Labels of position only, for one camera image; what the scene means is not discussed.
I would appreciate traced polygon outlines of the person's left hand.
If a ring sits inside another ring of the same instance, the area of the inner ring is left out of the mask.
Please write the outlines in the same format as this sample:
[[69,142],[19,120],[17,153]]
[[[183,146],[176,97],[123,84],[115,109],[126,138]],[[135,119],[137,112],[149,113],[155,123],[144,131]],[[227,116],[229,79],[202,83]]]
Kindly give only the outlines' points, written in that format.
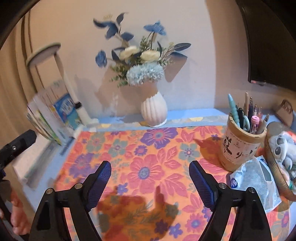
[[12,204],[10,220],[14,233],[16,235],[29,234],[31,224],[27,218],[27,215],[25,214],[23,203],[11,186],[9,180],[1,181],[1,199],[4,202],[5,207],[6,202],[10,202]]

